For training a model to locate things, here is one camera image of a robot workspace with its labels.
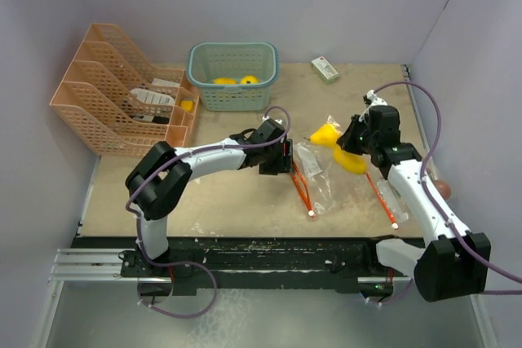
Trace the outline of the yellow fake fruit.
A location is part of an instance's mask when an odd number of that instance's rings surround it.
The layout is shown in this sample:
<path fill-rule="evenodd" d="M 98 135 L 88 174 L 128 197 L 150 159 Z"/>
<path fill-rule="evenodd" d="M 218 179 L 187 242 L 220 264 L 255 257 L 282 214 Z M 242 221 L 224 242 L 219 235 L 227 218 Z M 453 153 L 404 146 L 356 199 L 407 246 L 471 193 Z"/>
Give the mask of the yellow fake fruit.
<path fill-rule="evenodd" d="M 346 171 L 363 175 L 366 173 L 366 161 L 362 156 L 344 151 L 340 146 L 333 150 L 334 161 Z"/>

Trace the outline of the orange mesh file organizer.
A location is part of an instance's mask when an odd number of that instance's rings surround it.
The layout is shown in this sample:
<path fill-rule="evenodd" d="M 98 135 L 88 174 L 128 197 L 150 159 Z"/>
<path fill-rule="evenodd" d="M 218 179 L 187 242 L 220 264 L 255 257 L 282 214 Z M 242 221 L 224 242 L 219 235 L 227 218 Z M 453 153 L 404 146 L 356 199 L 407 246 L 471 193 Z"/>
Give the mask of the orange mesh file organizer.
<path fill-rule="evenodd" d="M 154 78 L 180 84 L 174 125 L 135 121 L 124 109 L 134 87 L 150 86 Z M 179 103 L 191 99 L 193 112 Z M 152 145 L 173 147 L 192 142 L 199 94 L 179 68 L 150 63 L 115 24 L 93 23 L 63 76 L 50 106 L 93 153 L 142 157 Z"/>

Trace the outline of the brown fake potato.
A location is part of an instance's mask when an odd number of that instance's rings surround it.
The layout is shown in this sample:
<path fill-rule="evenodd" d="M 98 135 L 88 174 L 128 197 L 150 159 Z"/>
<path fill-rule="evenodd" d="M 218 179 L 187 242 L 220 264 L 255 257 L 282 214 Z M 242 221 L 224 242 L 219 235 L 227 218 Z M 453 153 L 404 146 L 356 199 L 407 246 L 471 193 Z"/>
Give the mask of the brown fake potato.
<path fill-rule="evenodd" d="M 448 200 L 452 196 L 451 187 L 447 184 L 447 182 L 441 179 L 436 179 L 434 181 L 434 185 L 436 186 L 437 191 L 445 200 Z"/>

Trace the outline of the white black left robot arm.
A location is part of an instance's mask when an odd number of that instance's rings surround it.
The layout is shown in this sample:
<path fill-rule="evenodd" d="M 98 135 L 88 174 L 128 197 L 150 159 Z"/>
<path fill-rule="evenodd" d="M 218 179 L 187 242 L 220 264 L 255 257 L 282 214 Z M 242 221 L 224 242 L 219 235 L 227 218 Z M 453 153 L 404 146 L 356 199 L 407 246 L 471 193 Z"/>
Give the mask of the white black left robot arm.
<path fill-rule="evenodd" d="M 261 175 L 290 174 L 293 140 L 288 130 L 272 118 L 257 128 L 194 148 L 173 148 L 156 143 L 128 175 L 127 211 L 137 219 L 139 267 L 159 276 L 168 265 L 168 216 L 178 205 L 187 185 L 206 175 L 252 167 Z"/>

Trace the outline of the small white green box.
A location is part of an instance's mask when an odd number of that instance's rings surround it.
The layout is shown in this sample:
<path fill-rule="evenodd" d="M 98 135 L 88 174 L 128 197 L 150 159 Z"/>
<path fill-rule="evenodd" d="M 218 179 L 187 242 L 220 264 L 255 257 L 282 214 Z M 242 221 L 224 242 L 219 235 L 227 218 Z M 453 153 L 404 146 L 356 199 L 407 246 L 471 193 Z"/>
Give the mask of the small white green box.
<path fill-rule="evenodd" d="M 311 66 L 314 72 L 326 84 L 336 81 L 339 78 L 339 72 L 324 56 L 313 59 Z"/>

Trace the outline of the yellow fake bell pepper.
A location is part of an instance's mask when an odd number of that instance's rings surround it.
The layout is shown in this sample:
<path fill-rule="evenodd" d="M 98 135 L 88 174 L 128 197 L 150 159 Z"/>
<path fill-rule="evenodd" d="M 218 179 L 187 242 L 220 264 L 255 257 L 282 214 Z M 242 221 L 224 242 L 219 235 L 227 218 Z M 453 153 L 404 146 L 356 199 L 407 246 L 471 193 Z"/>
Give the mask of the yellow fake bell pepper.
<path fill-rule="evenodd" d="M 237 81 L 233 78 L 220 77 L 220 78 L 215 78 L 213 80 L 213 83 L 216 85 L 235 85 L 235 84 L 237 84 Z"/>

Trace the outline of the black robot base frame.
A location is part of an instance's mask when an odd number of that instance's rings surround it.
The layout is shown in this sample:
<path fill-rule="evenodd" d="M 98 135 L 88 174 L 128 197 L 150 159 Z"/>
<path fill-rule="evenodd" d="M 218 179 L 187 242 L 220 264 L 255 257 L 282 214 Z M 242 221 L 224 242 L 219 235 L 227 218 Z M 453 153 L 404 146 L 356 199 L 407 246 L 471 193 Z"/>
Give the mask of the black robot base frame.
<path fill-rule="evenodd" d="M 325 289 L 388 297 L 400 272 L 378 263 L 373 238 L 171 237 L 151 266 L 131 237 L 79 237 L 99 266 L 116 258 L 119 276 L 140 283 L 172 283 L 175 295 L 198 289 Z"/>

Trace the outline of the small yellow item in organizer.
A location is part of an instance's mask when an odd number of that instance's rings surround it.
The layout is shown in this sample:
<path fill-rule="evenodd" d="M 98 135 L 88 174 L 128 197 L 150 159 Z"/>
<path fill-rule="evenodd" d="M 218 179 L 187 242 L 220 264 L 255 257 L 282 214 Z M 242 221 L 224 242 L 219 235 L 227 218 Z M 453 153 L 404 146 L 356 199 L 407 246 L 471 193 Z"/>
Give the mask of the small yellow item in organizer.
<path fill-rule="evenodd" d="M 186 112 L 193 112 L 193 109 L 195 108 L 195 103 L 191 99 L 183 99 L 179 106 Z"/>

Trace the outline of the yellow fake lemon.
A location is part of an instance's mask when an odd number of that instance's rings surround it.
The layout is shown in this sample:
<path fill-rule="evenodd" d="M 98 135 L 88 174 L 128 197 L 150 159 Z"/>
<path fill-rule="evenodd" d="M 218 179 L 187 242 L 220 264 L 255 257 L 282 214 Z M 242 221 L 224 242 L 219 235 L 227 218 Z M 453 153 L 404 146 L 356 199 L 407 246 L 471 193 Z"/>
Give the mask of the yellow fake lemon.
<path fill-rule="evenodd" d="M 241 84 L 251 85 L 259 83 L 259 79 L 254 75 L 246 75 L 240 80 Z"/>

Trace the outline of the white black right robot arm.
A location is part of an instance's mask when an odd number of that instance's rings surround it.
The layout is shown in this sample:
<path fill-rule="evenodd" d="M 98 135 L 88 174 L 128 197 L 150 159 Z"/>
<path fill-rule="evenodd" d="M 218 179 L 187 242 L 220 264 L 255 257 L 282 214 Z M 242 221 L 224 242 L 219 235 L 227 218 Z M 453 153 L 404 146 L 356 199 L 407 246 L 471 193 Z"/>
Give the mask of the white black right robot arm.
<path fill-rule="evenodd" d="M 470 252 L 489 258 L 490 241 L 455 216 L 422 168 L 417 149 L 401 142 L 398 110 L 370 105 L 352 117 L 337 144 L 346 153 L 368 155 L 422 229 L 424 248 L 401 239 L 381 240 L 363 255 L 364 269 L 371 275 L 382 275 L 390 267 L 399 271 L 414 280 L 427 302 L 483 292 L 488 269 Z"/>

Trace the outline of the yellow fake pear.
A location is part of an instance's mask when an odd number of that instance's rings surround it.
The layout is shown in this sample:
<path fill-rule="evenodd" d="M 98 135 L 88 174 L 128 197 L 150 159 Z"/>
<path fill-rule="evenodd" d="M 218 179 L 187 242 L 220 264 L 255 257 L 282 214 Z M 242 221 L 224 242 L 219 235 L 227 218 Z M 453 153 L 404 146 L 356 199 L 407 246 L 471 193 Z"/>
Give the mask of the yellow fake pear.
<path fill-rule="evenodd" d="M 309 139 L 314 145 L 335 148 L 340 135 L 341 133 L 333 124 L 326 123 L 314 132 Z"/>

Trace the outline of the aluminium rail frame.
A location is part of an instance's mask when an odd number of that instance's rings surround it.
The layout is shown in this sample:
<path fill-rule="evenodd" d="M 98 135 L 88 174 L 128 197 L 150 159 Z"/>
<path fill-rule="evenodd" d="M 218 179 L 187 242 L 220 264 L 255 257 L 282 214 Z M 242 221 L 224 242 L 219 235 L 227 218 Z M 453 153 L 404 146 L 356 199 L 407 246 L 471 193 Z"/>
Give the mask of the aluminium rail frame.
<path fill-rule="evenodd" d="M 113 282 L 121 277 L 120 249 L 58 249 L 43 310 L 29 347 L 46 347 L 65 282 Z"/>

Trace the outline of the clear zip bag red seal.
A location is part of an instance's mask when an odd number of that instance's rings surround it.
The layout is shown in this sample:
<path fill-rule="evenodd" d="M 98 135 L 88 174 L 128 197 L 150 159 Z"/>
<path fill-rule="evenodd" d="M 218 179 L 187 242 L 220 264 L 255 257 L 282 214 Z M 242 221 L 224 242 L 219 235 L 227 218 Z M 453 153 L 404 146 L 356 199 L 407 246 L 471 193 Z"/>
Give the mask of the clear zip bag red seal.
<path fill-rule="evenodd" d="M 330 181 L 333 163 L 332 150 L 313 144 L 309 138 L 293 146 L 291 178 L 311 221 L 335 207 Z"/>

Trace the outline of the light blue plastic basket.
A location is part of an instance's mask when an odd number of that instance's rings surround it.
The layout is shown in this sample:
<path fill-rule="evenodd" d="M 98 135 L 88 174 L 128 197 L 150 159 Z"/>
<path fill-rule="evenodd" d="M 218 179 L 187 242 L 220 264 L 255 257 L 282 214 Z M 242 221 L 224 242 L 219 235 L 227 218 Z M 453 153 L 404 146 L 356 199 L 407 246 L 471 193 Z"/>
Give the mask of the light blue plastic basket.
<path fill-rule="evenodd" d="M 279 77 L 276 48 L 267 42 L 202 42 L 188 53 L 186 76 L 197 88 L 205 109 L 214 112 L 261 111 L 268 106 L 271 87 Z M 259 83 L 240 80 L 254 75 Z M 235 85 L 216 85 L 215 78 L 228 77 Z"/>

